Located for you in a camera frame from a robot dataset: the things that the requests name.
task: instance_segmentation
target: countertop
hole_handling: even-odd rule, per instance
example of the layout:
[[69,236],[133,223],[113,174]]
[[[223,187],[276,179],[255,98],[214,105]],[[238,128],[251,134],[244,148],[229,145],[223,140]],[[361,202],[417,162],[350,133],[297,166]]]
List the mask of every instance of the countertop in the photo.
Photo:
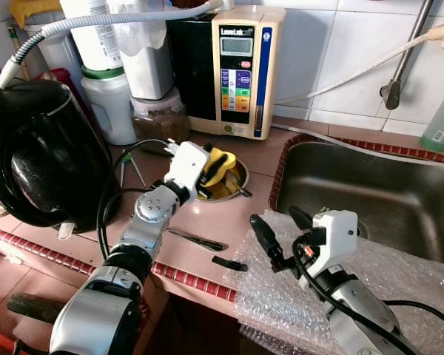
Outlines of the countertop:
[[[285,118],[276,118],[275,121],[310,129],[332,137],[420,149],[419,139],[411,136]],[[243,138],[192,132],[191,141],[201,145],[207,142],[213,143],[222,150],[235,153],[246,164],[249,170],[249,182],[246,188],[253,194],[253,198],[247,199],[239,195],[219,203],[198,200],[186,204],[171,219],[170,227],[227,244],[229,248],[217,255],[225,259],[232,259],[250,228],[249,216],[253,213],[263,214],[263,211],[269,208],[269,193],[280,153],[285,142],[296,135],[297,133],[294,132],[272,129],[266,141],[250,141]],[[121,147],[113,147],[112,153],[116,157],[121,153]],[[169,158],[167,157],[139,151],[135,151],[133,157],[148,184],[161,179],[168,171]],[[127,165],[124,188],[129,187],[142,188],[133,168]],[[125,196],[117,215],[108,225],[107,234],[110,244],[115,243],[124,233],[132,213],[133,202],[137,196],[138,194]],[[95,231],[73,235],[68,240],[60,241],[56,237],[56,230],[30,226],[10,215],[0,218],[0,229],[84,263],[93,266],[99,266],[102,263]],[[227,285],[227,281],[224,279],[227,269],[212,263],[213,255],[213,252],[183,238],[164,233],[161,250],[156,261],[163,266],[194,275],[217,286]],[[191,288],[181,282],[177,283],[173,280],[177,276],[174,272],[170,276],[172,277],[156,275],[153,279],[157,287],[232,315],[232,302],[227,302],[220,297],[207,294],[207,292],[201,292],[196,287]]]

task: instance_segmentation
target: white hose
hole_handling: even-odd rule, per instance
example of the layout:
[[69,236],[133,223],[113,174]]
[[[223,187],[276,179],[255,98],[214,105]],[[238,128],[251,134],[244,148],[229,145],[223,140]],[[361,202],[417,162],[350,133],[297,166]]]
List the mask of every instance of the white hose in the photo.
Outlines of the white hose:
[[299,96],[293,96],[291,98],[283,98],[280,100],[276,100],[275,104],[280,105],[280,104],[289,104],[291,102],[294,101],[299,101],[299,100],[304,100],[306,98],[313,98],[315,96],[318,96],[320,94],[323,94],[325,92],[328,92],[332,89],[335,89],[336,87],[339,87],[341,85],[344,85],[346,83],[348,83],[351,80],[354,80],[355,78],[365,74],[366,72],[369,72],[370,70],[378,67],[379,65],[385,63],[386,61],[389,61],[390,59],[392,59],[393,57],[396,57],[397,55],[403,53],[404,51],[418,45],[419,43],[423,43],[424,41],[428,40],[428,33],[425,33],[424,35],[420,35],[419,37],[416,37],[415,39],[412,39],[410,42],[404,44],[403,46],[401,46],[400,48],[394,50],[393,52],[390,52],[389,54],[383,56],[382,58],[378,59],[377,61],[375,61],[372,65],[370,65],[369,67],[363,69],[363,70],[359,70],[357,72],[354,72],[353,74],[351,74],[350,76],[348,76],[347,78],[344,78],[342,80],[339,80],[331,85],[328,85],[327,87],[323,87],[322,89],[310,92],[307,95],[299,95]]
[[111,15],[82,16],[74,18],[66,18],[51,24],[45,24],[40,31],[24,42],[15,54],[8,59],[7,63],[0,73],[0,87],[5,88],[10,80],[15,76],[16,71],[20,68],[20,64],[27,54],[37,45],[56,33],[66,32],[73,28],[96,26],[105,24],[123,24],[127,22],[142,21],[166,21],[178,20],[180,18],[190,18],[199,16],[206,11],[215,9],[224,5],[224,0],[207,0],[201,6],[192,9],[184,9],[177,11],[155,11],[148,13],[116,13]]
[[404,163],[414,163],[414,164],[428,165],[428,166],[438,166],[440,168],[444,168],[444,163],[440,163],[438,161],[423,160],[423,159],[413,159],[413,158],[402,157],[402,156],[399,156],[399,155],[390,155],[390,154],[375,152],[374,150],[360,148],[359,146],[352,146],[351,144],[344,143],[342,141],[339,141],[338,139],[334,139],[334,138],[328,137],[326,135],[321,135],[319,133],[312,132],[312,131],[309,131],[307,129],[285,126],[283,124],[272,124],[272,127],[280,128],[280,129],[285,129],[287,131],[293,131],[293,132],[297,132],[297,133],[303,133],[305,135],[311,135],[312,137],[316,137],[316,138],[322,139],[323,141],[327,141],[329,143],[337,144],[338,146],[343,146],[344,148],[347,148],[347,149],[350,149],[350,150],[354,150],[356,152],[368,154],[368,155],[373,155],[373,156],[379,157],[379,158],[385,158],[385,159],[395,160],[395,161],[402,161]]

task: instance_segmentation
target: stainless steel sink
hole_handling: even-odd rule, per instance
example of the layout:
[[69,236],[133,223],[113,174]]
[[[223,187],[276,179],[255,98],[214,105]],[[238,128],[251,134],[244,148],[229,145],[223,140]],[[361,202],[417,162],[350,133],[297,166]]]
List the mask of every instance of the stainless steel sink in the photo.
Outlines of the stainless steel sink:
[[293,146],[277,210],[356,212],[361,237],[444,263],[444,168],[397,162],[329,143]]

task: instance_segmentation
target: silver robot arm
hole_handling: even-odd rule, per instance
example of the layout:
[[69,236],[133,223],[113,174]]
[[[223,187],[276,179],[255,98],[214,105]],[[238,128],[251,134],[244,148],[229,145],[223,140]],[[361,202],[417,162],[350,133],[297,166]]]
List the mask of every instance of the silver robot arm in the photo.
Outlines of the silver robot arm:
[[164,183],[135,202],[131,223],[59,314],[51,355],[132,354],[138,337],[143,284],[161,246],[169,220],[197,197],[196,184],[209,153],[190,142],[170,143],[174,155]]
[[[349,211],[328,211],[316,214],[312,219],[305,212],[292,206],[290,215],[303,231],[304,255],[302,263],[307,273],[334,300],[357,314],[372,321],[396,337],[416,355],[421,353],[403,336],[400,324],[391,309],[379,300],[353,274],[347,274],[340,263],[347,260],[357,248],[357,215]],[[289,269],[299,279],[304,291],[309,290],[294,257],[285,260],[283,249],[275,239],[275,233],[256,214],[250,218],[257,239],[271,259],[272,270]],[[390,343],[364,324],[352,319],[323,298],[323,307],[329,321],[332,336],[348,355],[404,355]]]

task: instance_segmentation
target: electric kettle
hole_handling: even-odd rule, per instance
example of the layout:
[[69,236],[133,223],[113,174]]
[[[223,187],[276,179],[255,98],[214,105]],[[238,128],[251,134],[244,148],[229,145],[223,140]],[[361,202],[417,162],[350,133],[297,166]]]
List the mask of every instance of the electric kettle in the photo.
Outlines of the electric kettle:
[[[0,89],[0,203],[13,216],[92,230],[111,171],[66,85],[40,80]],[[110,194],[120,189],[113,176]]]

